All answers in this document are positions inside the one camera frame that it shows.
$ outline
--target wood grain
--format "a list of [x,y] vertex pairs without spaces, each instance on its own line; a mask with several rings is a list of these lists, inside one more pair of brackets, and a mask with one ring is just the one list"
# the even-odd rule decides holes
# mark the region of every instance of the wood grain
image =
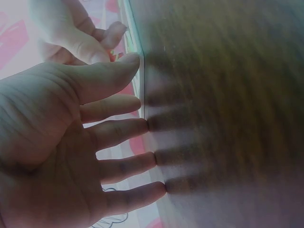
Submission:
[[304,227],[304,3],[130,2],[164,227]]

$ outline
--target knuckle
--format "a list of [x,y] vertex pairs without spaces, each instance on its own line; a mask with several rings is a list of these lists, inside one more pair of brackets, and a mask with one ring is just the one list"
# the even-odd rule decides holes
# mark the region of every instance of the knuckle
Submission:
[[143,132],[143,122],[142,121],[135,120],[134,124],[133,124],[133,127],[134,127],[134,133],[135,134]]
[[119,142],[122,142],[124,140],[124,131],[123,129],[121,128],[120,125],[118,124],[114,124],[113,125],[113,131],[114,131],[114,134],[115,134],[115,137],[117,138],[117,140]]
[[126,164],[124,162],[120,162],[118,164],[118,174],[119,174],[121,180],[125,179],[127,172],[128,172],[128,169],[127,169]]
[[97,137],[97,134],[95,131],[88,131],[88,134],[89,134],[89,137],[90,137],[90,141],[91,141],[91,144],[93,146],[93,149],[95,151],[98,150],[98,137]]
[[98,107],[99,107],[100,116],[102,116],[103,119],[106,119],[110,116],[110,114],[109,114],[109,104],[105,99],[99,102]]
[[125,205],[125,210],[130,211],[131,209],[131,196],[130,194],[125,194],[122,197],[123,204]]
[[84,39],[78,39],[72,45],[73,53],[77,58],[89,61],[96,54],[93,45],[95,42],[96,40],[91,36],[87,36]]

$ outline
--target palm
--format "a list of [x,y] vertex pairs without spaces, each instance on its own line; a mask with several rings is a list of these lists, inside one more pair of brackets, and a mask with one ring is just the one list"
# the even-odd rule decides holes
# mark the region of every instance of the palm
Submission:
[[[0,167],[0,180],[3,186],[12,186],[0,192],[6,227],[86,228],[101,217],[128,212],[164,194],[159,183],[107,193],[100,185],[155,166],[152,153],[110,161],[98,161],[95,155],[146,132],[144,120],[105,121],[83,128],[83,123],[139,108],[134,97],[104,99],[129,83],[136,65],[42,64],[2,81],[0,130],[6,138],[1,138],[5,168]],[[109,74],[107,80],[100,77],[102,71]]]

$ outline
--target fingernail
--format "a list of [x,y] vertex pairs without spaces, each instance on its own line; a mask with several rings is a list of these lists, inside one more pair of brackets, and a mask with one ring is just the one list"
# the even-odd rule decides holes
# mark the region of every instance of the fingernail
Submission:
[[109,63],[110,57],[105,53],[97,53],[91,58],[91,64],[94,63]]
[[139,63],[139,55],[137,53],[129,53],[119,59],[120,62],[125,63]]
[[122,24],[122,28],[124,31],[126,31],[128,29],[128,27],[126,27],[124,24]]

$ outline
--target pink pattern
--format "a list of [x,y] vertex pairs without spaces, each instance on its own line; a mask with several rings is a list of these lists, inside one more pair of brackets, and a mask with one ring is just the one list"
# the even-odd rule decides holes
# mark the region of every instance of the pink pattern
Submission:
[[9,17],[6,15],[6,13],[0,12],[0,32],[4,29],[8,21],[9,21]]
[[99,18],[96,18],[93,16],[90,16],[90,18],[95,26],[97,26],[101,22],[101,20]]
[[108,0],[105,4],[105,7],[108,11],[113,13],[119,13],[119,6],[117,0]]
[[[1,29],[3,29],[6,19],[5,17],[1,19],[4,19],[4,21],[0,21]],[[28,41],[29,36],[24,20],[13,24],[0,35],[0,70],[18,54]]]
[[150,223],[146,228],[163,228],[161,219],[157,218],[152,223]]
[[144,153],[143,138],[141,136],[130,139],[129,144],[134,155]]
[[133,90],[133,85],[130,83],[127,85],[126,88],[124,88],[122,91],[119,92],[120,94],[129,94],[129,95],[134,95],[134,90]]

